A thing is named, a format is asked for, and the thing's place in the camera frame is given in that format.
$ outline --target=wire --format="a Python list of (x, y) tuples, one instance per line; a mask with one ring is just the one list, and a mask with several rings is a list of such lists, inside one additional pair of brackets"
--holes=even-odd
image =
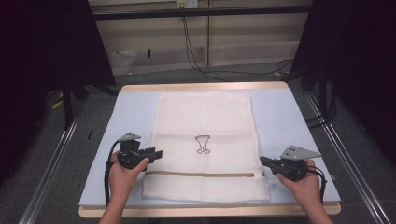
[(114, 147), (118, 144), (119, 141), (117, 140), (110, 149), (110, 153), (108, 154), (107, 162), (106, 162), (106, 169), (105, 169), (105, 197), (106, 197), (106, 207), (108, 205), (108, 201), (110, 201), (110, 190), (108, 188), (108, 176), (110, 174), (110, 168), (113, 165), (111, 162), (111, 155), (113, 155)]
[(320, 195), (319, 196), (320, 196), (320, 201), (323, 204), (323, 196), (324, 196), (324, 190), (326, 189), (327, 180), (323, 174), (323, 171), (321, 171), (318, 167), (316, 167), (316, 166), (307, 166), (307, 167), (315, 169), (315, 170), (308, 170), (309, 173), (316, 174), (316, 175), (320, 176), (321, 185), (320, 185), (320, 193), (319, 193)]
[[(186, 17), (182, 17), (182, 18), (183, 18), (183, 25), (184, 25), (184, 37), (185, 37), (185, 40), (186, 40), (187, 59), (189, 60), (190, 66), (195, 71), (202, 73), (206, 77), (211, 77), (211, 78), (214, 78), (214, 79), (217, 79), (217, 80), (220, 80), (220, 81), (229, 82), (228, 80), (225, 80), (225, 79), (222, 79), (222, 78), (219, 78), (219, 77), (212, 77), (212, 76), (208, 75), (206, 72), (202, 71), (201, 68), (198, 66), (198, 64), (197, 64), (197, 62), (195, 60), (194, 53), (192, 52), (190, 35), (189, 35), (189, 28), (187, 27)], [(194, 67), (194, 65), (192, 65), (191, 60), (190, 60), (189, 47), (190, 47), (191, 56), (192, 56), (193, 61), (195, 63), (195, 67)]]
[(321, 125), (327, 124), (327, 123), (331, 122), (331, 121), (335, 118), (336, 107), (337, 107), (337, 106), (336, 106), (336, 103), (335, 103), (335, 96), (336, 96), (335, 87), (334, 87), (334, 85), (332, 85), (332, 97), (331, 97), (331, 99), (330, 99), (329, 107), (328, 107), (328, 109), (325, 111), (325, 114), (326, 114), (326, 115), (325, 115), (325, 116), (323, 116), (323, 115), (318, 115), (318, 116), (313, 117), (312, 119), (306, 119), (306, 120), (305, 120), (306, 123), (309, 123), (309, 122), (314, 121), (314, 120), (316, 120), (316, 119), (324, 119), (324, 121), (321, 121), (321, 122), (318, 123), (318, 124), (309, 126), (308, 129), (316, 128), (316, 127), (319, 127), (319, 126), (321, 126)]
[[(190, 66), (197, 72), (202, 73), (203, 75), (205, 75), (206, 77), (211, 77), (214, 79), (218, 79), (221, 81), (226, 81), (229, 82), (229, 80), (225, 80), (219, 77), (212, 77), (208, 74), (210, 73), (236, 73), (236, 74), (246, 74), (246, 75), (253, 75), (253, 76), (263, 76), (263, 75), (270, 75), (273, 74), (275, 72), (281, 72), (281, 69), (286, 67), (288, 64), (290, 64), (291, 62), (293, 62), (293, 59), (287, 59), (287, 60), (282, 60), (280, 62), (278, 62), (277, 65), (277, 69), (273, 70), (273, 71), (269, 71), (269, 72), (264, 72), (264, 73), (250, 73), (250, 72), (242, 72), (242, 71), (227, 71), (227, 70), (215, 70), (215, 71), (203, 71), (197, 64), (197, 62), (195, 61), (195, 57), (194, 54), (192, 52), (192, 47), (191, 47), (191, 41), (190, 41), (190, 35), (189, 35), (189, 27), (187, 26), (187, 21), (186, 21), (186, 17), (182, 17), (183, 19), (183, 26), (184, 26), (184, 36), (185, 36), (185, 40), (186, 40), (186, 52), (187, 52), (187, 59), (189, 60), (189, 64)], [(190, 59), (190, 54), (189, 54), (189, 49), (190, 49), (190, 53), (191, 53), (191, 57), (194, 61), (195, 66), (192, 64), (191, 59)]]

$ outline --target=table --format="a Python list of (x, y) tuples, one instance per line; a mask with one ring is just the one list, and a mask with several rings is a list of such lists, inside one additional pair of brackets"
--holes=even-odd
[[(305, 123), (304, 119), (301, 115), (301, 112), (295, 103), (295, 100), (291, 94), (291, 91), (288, 85), (284, 82), (233, 82), (233, 83), (191, 83), (191, 84), (159, 84), (159, 85), (129, 85), (122, 88), (119, 97), (123, 97), (122, 95), (133, 93), (137, 95), (138, 93), (143, 93), (141, 96), (144, 97), (152, 96), (153, 94), (159, 94), (163, 91), (251, 91), (253, 95), (252, 98), (252, 113), (255, 119), (256, 125), (257, 123), (261, 122), (261, 116), (257, 115), (257, 111), (268, 107), (278, 108), (279, 113), (274, 113), (271, 115), (271, 118), (267, 118), (266, 121), (267, 126), (257, 127), (257, 132), (259, 136), (259, 146), (264, 148), (278, 148), (279, 146), (283, 146), (285, 141), (280, 141), (280, 139), (272, 135), (273, 133), (268, 133), (268, 130), (276, 130), (282, 132), (297, 132), (298, 134), (290, 135), (286, 133), (286, 138), (282, 138), (283, 140), (287, 140), (287, 142), (291, 142), (291, 145), (297, 145), (300, 147), (310, 148), (312, 150), (318, 150), (316, 148), (315, 142), (312, 139)], [(278, 99), (268, 98), (268, 94), (270, 95), (277, 95), (279, 96)], [(145, 102), (145, 104), (151, 104), (146, 99), (139, 98), (141, 102)], [(115, 109), (113, 112), (113, 116), (108, 123), (106, 133), (104, 134), (104, 139), (99, 146), (98, 153), (103, 151), (103, 154), (108, 155), (107, 148), (108, 146), (105, 145), (106, 139), (115, 139), (115, 136), (121, 136), (121, 133), (125, 133), (123, 130), (124, 127), (122, 125), (117, 126), (117, 130), (119, 133), (112, 132), (112, 127), (115, 126), (117, 123), (120, 123), (117, 120), (115, 115), (118, 115), (118, 111), (120, 109), (125, 109), (125, 107), (121, 107), (121, 100), (118, 99), (115, 105)], [(258, 102), (260, 104), (269, 104), (269, 106), (258, 106)], [(138, 116), (138, 114), (129, 114), (129, 116)], [(271, 120), (277, 122), (277, 125), (274, 123), (271, 124)], [(142, 136), (146, 136), (150, 133), (151, 129), (147, 129), (146, 131), (142, 131)], [(147, 144), (148, 140), (142, 139), (141, 147), (144, 147)], [(274, 153), (269, 151), (265, 151), (265, 154), (269, 157), (274, 159), (277, 154), (278, 150), (275, 150)], [(315, 163), (318, 167), (323, 168), (326, 175), (326, 179), (328, 180), (328, 185), (325, 191), (324, 197), (324, 207), (328, 214), (335, 215), (341, 211), (340, 206), (340, 198), (338, 193), (333, 185), (333, 182), (330, 178), (327, 169), (325, 169), (324, 162), (322, 158), (314, 159)], [(97, 159), (92, 164), (92, 167), (95, 168), (97, 165)], [(138, 179), (138, 183), (136, 184), (135, 189), (131, 193), (130, 199), (128, 200), (127, 206), (123, 212), (124, 217), (255, 217), (255, 216), (303, 216), (304, 211), (300, 207), (297, 202), (295, 202), (289, 190), (286, 188), (282, 188), (281, 184), (276, 185), (276, 177), (274, 177), (270, 171), (266, 172), (268, 175), (268, 183), (273, 185), (270, 188), (271, 191), (271, 201), (269, 203), (240, 203), (240, 204), (215, 204), (215, 203), (174, 203), (174, 202), (167, 202), (167, 201), (156, 201), (156, 200), (145, 200), (141, 198), (141, 195), (138, 192), (141, 190), (141, 178), (140, 175), (140, 182)], [(100, 187), (103, 188), (103, 177), (99, 181), (102, 183)], [(89, 190), (90, 188), (90, 181), (87, 179), (87, 185)], [(104, 204), (101, 201), (93, 202), (91, 204), (87, 204), (87, 200), (83, 200), (83, 196), (87, 197), (86, 191), (81, 197), (80, 201), (80, 208), (79, 214), (82, 217), (101, 217), (104, 212)]]

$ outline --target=floor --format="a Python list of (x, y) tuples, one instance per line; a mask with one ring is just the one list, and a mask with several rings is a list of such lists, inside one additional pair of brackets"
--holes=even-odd
[[(224, 66), (219, 69), (235, 71), (263, 71), (277, 68), (273, 64), (245, 64)], [(278, 76), (248, 76), (226, 72), (210, 76), (227, 81), (279, 80)], [(126, 84), (215, 82), (192, 69), (167, 71), (116, 77), (119, 90)], [(306, 92), (301, 91), (299, 79), (288, 83), (305, 119), (316, 114)], [(80, 115), (73, 131), (73, 137), (66, 143), (63, 153), (54, 156), (64, 132), (63, 105), (58, 109), (46, 110), (36, 130), (35, 141), (22, 155), (13, 176), (0, 188), (0, 223), (17, 223), (26, 215), (26, 208), (35, 195), (37, 186), (45, 179), (43, 174), (51, 161), (59, 160), (49, 188), (44, 192), (43, 201), (36, 204), (38, 211), (30, 214), (30, 219), (22, 223), (97, 223), (97, 219), (86, 219), (78, 215), (78, 200), (84, 188), (86, 175), (91, 167), (96, 149), (106, 130), (106, 121), (111, 117), (116, 98), (87, 87), (90, 98), (86, 102), (73, 102), (75, 113)], [(48, 99), (55, 102), (58, 94)], [(334, 149), (334, 142), (321, 126), (310, 129), (318, 148), (322, 152), (329, 171), (333, 174), (334, 184), (342, 198), (342, 211), (333, 216), (335, 223), (392, 223), (396, 222), (396, 165), (389, 161), (378, 148), (369, 133), (361, 131), (360, 123), (341, 99), (337, 99), (337, 113), (331, 122), (346, 148), (344, 154)], [(340, 160), (352, 158), (352, 164)], [(370, 209), (384, 210), (383, 216), (373, 216)], [(123, 223), (302, 223), (300, 217), (279, 218), (166, 218), (166, 219), (124, 219)]]

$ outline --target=hand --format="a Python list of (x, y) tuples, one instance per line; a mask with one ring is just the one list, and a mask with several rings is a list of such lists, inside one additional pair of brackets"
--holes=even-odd
[[(305, 159), (304, 161), (307, 166), (315, 167), (314, 161), (309, 159)], [(296, 201), (308, 215), (312, 224), (332, 223), (332, 220), (327, 215), (320, 200), (318, 175), (307, 173), (303, 179), (297, 182), (289, 180), (281, 174), (277, 174), (276, 177), (291, 191)]]
[(117, 155), (119, 153), (117, 151), (111, 155), (110, 161), (113, 162), (113, 165), (110, 168), (108, 178), (111, 196), (99, 223), (118, 224), (121, 222), (122, 211), (131, 190), (136, 184), (137, 176), (149, 165), (149, 158), (145, 158), (132, 170), (123, 168), (117, 162)]
[(136, 184), (137, 176), (149, 165), (149, 158), (143, 159), (134, 169), (126, 169), (117, 162), (117, 151), (111, 155), (111, 162), (113, 165), (110, 168), (109, 185), (111, 189), (111, 199), (126, 200), (131, 190)]
[[(307, 166), (315, 166), (312, 160), (305, 159), (304, 161)], [(277, 174), (276, 177), (291, 191), (294, 198), (302, 207), (308, 203), (321, 203), (318, 175), (307, 173), (303, 179), (297, 182), (291, 181), (281, 174)]]

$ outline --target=black line drawing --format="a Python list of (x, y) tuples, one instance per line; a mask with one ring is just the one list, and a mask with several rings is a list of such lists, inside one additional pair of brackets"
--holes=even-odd
[(207, 153), (210, 152), (210, 150), (206, 148), (206, 143), (209, 140), (209, 138), (210, 138), (210, 135), (198, 135), (198, 136), (195, 136), (195, 140), (198, 141), (199, 146), (201, 147), (200, 149), (197, 150), (197, 152), (199, 154), (202, 154), (203, 152), (205, 154), (207, 154)]

